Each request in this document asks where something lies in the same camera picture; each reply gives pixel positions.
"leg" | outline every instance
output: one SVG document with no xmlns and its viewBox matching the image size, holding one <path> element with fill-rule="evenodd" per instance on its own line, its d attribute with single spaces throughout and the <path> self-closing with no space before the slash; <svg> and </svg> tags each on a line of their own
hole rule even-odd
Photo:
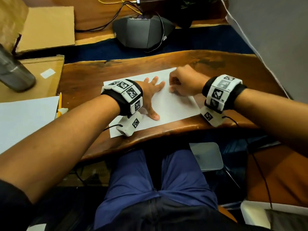
<svg viewBox="0 0 308 231">
<path fill-rule="evenodd" d="M 96 210 L 94 229 L 110 223 L 124 208 L 157 196 L 143 150 L 127 153 L 110 176 L 105 199 Z"/>
<path fill-rule="evenodd" d="M 189 205 L 217 207 L 217 197 L 209 188 L 191 150 L 178 150 L 162 162 L 162 186 L 159 195 Z"/>
</svg>

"gray wall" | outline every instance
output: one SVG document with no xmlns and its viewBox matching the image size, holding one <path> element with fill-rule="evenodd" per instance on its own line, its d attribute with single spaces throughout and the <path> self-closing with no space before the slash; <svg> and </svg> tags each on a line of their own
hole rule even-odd
<svg viewBox="0 0 308 231">
<path fill-rule="evenodd" d="M 308 103 L 308 0 L 229 0 L 229 12 L 291 97 Z"/>
</svg>

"hand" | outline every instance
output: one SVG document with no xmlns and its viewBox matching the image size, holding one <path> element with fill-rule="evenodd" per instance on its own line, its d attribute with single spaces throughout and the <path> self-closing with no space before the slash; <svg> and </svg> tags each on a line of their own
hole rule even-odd
<svg viewBox="0 0 308 231">
<path fill-rule="evenodd" d="M 149 82 L 149 78 L 145 78 L 143 82 L 135 81 L 140 85 L 143 91 L 143 107 L 147 110 L 149 117 L 153 120 L 158 121 L 160 116 L 152 108 L 152 97 L 155 93 L 163 89 L 165 86 L 165 81 L 162 81 L 160 84 L 155 85 L 158 81 L 158 77 L 155 76 L 152 82 Z"/>
<path fill-rule="evenodd" d="M 179 66 L 169 75 L 170 92 L 178 92 L 182 96 L 197 95 L 210 77 L 195 71 L 190 65 Z"/>
</svg>

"white paper sheet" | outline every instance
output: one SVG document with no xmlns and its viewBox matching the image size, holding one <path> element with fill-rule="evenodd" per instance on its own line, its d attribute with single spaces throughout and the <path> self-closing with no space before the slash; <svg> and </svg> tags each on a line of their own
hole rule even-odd
<svg viewBox="0 0 308 231">
<path fill-rule="evenodd" d="M 136 131 L 167 124 L 200 114 L 200 109 L 192 96 L 181 97 L 169 92 L 169 74 L 175 69 L 176 68 L 165 69 L 157 72 L 128 77 L 128 79 L 134 81 L 144 81 L 144 79 L 148 77 L 150 81 L 152 81 L 155 76 L 158 76 L 157 84 L 159 84 L 161 81 L 166 82 L 165 87 L 160 92 L 156 93 L 152 98 L 152 107 L 155 112 L 160 115 L 160 120 L 152 120 L 146 115 L 147 112 L 145 111 L 145 109 L 141 108 L 139 112 L 142 114 L 143 119 L 136 128 Z M 106 81 L 104 82 L 104 85 L 108 85 L 113 81 L 116 80 Z M 109 125 L 111 126 L 118 124 L 121 118 L 122 116 L 117 116 Z M 120 135 L 121 133 L 118 132 L 116 128 L 110 128 L 111 138 Z"/>
<path fill-rule="evenodd" d="M 0 154 L 55 119 L 59 97 L 0 103 Z"/>
</svg>

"forearm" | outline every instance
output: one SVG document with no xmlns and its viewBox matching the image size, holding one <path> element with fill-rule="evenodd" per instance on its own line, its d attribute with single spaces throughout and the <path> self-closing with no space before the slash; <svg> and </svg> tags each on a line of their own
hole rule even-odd
<svg viewBox="0 0 308 231">
<path fill-rule="evenodd" d="M 103 95 L 62 115 L 0 155 L 0 179 L 37 201 L 79 162 L 119 112 L 117 102 Z"/>
<path fill-rule="evenodd" d="M 307 156 L 307 104 L 245 89 L 235 100 L 234 109 L 280 142 Z"/>
</svg>

